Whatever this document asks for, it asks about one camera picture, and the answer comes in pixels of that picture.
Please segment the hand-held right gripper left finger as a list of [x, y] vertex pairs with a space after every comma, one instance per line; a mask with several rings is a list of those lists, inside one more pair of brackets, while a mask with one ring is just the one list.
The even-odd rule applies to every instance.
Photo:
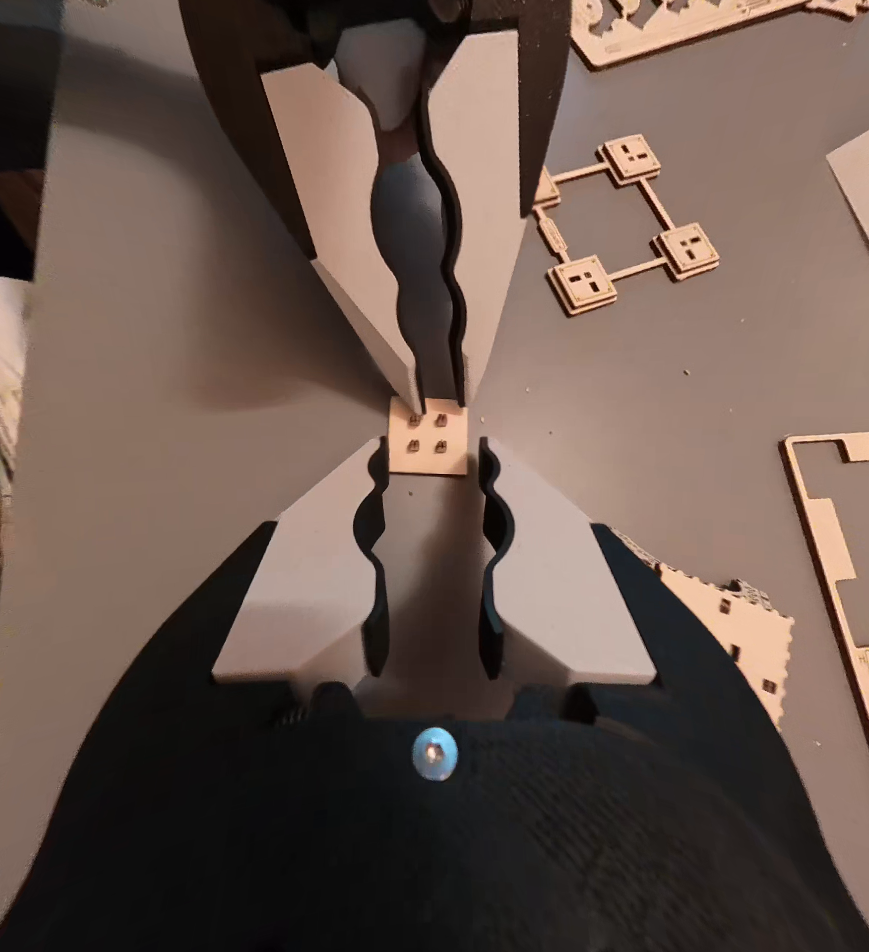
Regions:
[[213, 668], [219, 683], [357, 686], [390, 649], [386, 438], [370, 439], [276, 519]]

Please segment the wooden model tower section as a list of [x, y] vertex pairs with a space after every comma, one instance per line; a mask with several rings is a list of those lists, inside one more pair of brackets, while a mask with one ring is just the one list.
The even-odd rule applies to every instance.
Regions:
[[663, 563], [619, 530], [614, 533], [712, 633], [781, 730], [795, 620], [743, 580], [706, 583]]

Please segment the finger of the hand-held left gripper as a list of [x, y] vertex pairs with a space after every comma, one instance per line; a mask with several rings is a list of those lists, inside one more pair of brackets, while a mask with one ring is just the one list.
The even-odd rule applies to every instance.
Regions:
[[456, 398], [476, 398], [523, 238], [516, 30], [467, 35], [423, 87], [421, 157], [441, 193]]
[[397, 320], [398, 285], [372, 230], [378, 173], [369, 109], [312, 63], [265, 73], [274, 117], [314, 252], [314, 270], [411, 411], [425, 411], [414, 352]]

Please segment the small square wooden piece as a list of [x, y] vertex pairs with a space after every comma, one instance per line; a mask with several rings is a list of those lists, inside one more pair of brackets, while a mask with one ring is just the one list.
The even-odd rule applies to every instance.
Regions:
[[417, 413], [399, 397], [390, 403], [388, 448], [393, 474], [464, 477], [468, 473], [468, 409], [428, 399]]

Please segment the wooden frame with four squares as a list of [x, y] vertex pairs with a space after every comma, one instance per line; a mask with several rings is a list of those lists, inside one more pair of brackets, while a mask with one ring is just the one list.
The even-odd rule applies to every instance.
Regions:
[[[721, 257], [701, 224], [676, 224], [660, 200], [654, 181], [662, 165], [640, 133], [607, 140], [596, 149], [596, 160], [571, 171], [550, 173], [542, 167], [532, 212], [537, 231], [556, 263], [546, 278], [568, 317], [577, 317], [615, 303], [618, 282], [658, 269], [675, 283], [713, 271]], [[607, 176], [614, 188], [635, 188], [651, 209], [661, 230], [651, 239], [653, 256], [613, 271], [596, 255], [571, 256], [569, 245], [551, 212], [562, 202], [565, 184]]]

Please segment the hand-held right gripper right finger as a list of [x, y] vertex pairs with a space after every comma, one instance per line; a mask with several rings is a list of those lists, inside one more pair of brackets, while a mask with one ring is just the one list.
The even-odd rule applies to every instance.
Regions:
[[478, 443], [485, 566], [478, 653], [492, 681], [650, 684], [655, 664], [591, 519], [496, 439]]

